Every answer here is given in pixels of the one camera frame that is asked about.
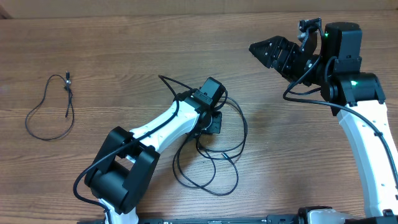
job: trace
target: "wooden table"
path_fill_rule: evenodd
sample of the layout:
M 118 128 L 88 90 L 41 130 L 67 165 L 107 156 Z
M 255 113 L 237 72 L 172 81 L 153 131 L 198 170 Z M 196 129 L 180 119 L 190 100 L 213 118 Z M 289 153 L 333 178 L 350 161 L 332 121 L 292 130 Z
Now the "wooden table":
M 137 207 L 142 217 L 263 217 L 309 205 L 364 215 L 356 164 L 330 109 L 284 101 L 288 83 L 248 51 L 251 43 L 275 35 L 295 41 L 298 21 L 318 16 L 323 24 L 360 24 L 362 71 L 379 77 L 397 140 L 397 11 L 0 21 L 0 223 L 102 218 L 102 209 L 73 196 L 72 184 L 115 126 L 141 126 L 169 107 L 173 97 L 157 75 L 194 87 L 216 78 L 240 103 L 249 136 L 236 163 L 238 188 L 225 197 L 175 180 L 171 163 L 182 139 L 173 143 Z M 42 98 L 48 77 L 66 70 L 72 75 L 76 123 L 61 140 L 34 139 L 25 130 L 25 116 Z M 52 81 L 44 105 L 30 120 L 33 132 L 61 133 L 70 122 L 64 118 L 66 105 L 61 81 Z M 235 145 L 243 135 L 235 111 L 225 107 L 223 117 L 221 134 L 204 140 L 217 149 Z M 199 183 L 211 177 L 211 163 L 192 143 L 181 160 Z M 227 191 L 234 178 L 233 168 L 219 162 L 210 188 Z M 82 183 L 79 191 L 93 198 Z

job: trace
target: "wooden tabletop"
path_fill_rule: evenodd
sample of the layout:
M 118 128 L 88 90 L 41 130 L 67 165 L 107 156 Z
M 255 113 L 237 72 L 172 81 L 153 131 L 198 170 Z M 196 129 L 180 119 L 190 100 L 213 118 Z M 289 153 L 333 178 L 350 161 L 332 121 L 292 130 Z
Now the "wooden tabletop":
M 137 206 L 142 217 L 264 217 L 309 205 L 364 215 L 358 171 L 337 118 L 327 107 L 284 101 L 287 81 L 248 50 L 251 43 L 275 35 L 296 41 L 298 21 L 319 16 L 323 24 L 361 26 L 361 69 L 379 77 L 398 140 L 398 11 L 0 21 L 0 223 L 103 218 L 101 208 L 73 196 L 73 182 L 114 127 L 136 128 L 170 106 L 173 96 L 158 75 L 192 87 L 210 76 L 219 80 L 241 105 L 249 136 L 236 163 L 238 188 L 224 197 L 175 180 L 172 159 L 183 139 L 175 141 L 161 155 Z M 25 130 L 25 116 L 41 100 L 48 77 L 66 70 L 72 76 L 75 125 L 61 140 L 34 139 Z M 30 128 L 44 137 L 60 134 L 71 121 L 65 120 L 66 107 L 62 82 L 51 81 Z M 239 115 L 227 106 L 222 112 L 221 134 L 203 139 L 216 149 L 234 146 L 243 137 Z M 181 161 L 199 183 L 212 175 L 211 163 L 192 142 Z M 227 162 L 217 165 L 209 188 L 228 191 L 234 170 Z M 93 198 L 83 183 L 78 190 Z

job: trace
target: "robotic arm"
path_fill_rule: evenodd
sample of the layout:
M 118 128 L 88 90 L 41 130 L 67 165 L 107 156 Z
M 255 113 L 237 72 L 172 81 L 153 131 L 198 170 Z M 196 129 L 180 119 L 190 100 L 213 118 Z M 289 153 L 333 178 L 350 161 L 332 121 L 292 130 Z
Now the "robotic arm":
M 298 28 L 301 32 L 298 36 L 302 42 L 300 46 L 275 36 L 252 44 L 249 50 L 264 66 L 274 67 L 291 82 L 284 94 L 286 100 L 331 106 L 332 114 L 338 117 L 348 137 L 363 187 L 365 214 L 369 219 L 350 222 L 347 217 L 337 215 L 336 222 L 329 223 L 397 223 L 398 180 L 394 161 L 398 161 L 398 153 L 387 121 L 386 97 L 381 84 L 375 74 L 359 71 L 362 62 L 359 25 L 334 22 L 327 24 L 323 33 L 321 19 L 318 18 L 300 21 Z M 314 55 L 318 30 L 322 47 L 320 54 Z M 320 85 L 316 90 L 321 91 L 326 102 L 286 97 L 287 93 L 306 95 L 315 92 L 291 92 L 298 83 Z M 304 223 L 331 221 L 325 216 L 330 211 L 322 211 L 315 207 L 302 210 L 300 214 L 299 210 L 298 216 Z
M 115 149 L 129 146 L 119 151 L 117 156 L 129 159 L 134 165 L 128 170 L 114 160 L 114 155 L 86 174 L 85 184 L 109 208 L 106 214 L 107 223 L 109 218 L 112 224 L 138 222 L 135 207 L 148 188 L 160 153 L 174 140 L 190 131 L 209 128 L 215 123 L 217 127 L 211 130 L 213 133 L 220 133 L 220 125 L 217 124 L 221 124 L 221 116 L 215 106 L 225 91 L 220 82 L 210 77 L 199 90 L 177 94 L 171 107 L 150 123 L 130 131 L 116 127 L 108 134 L 93 164 Z M 158 130 L 145 137 L 155 129 Z

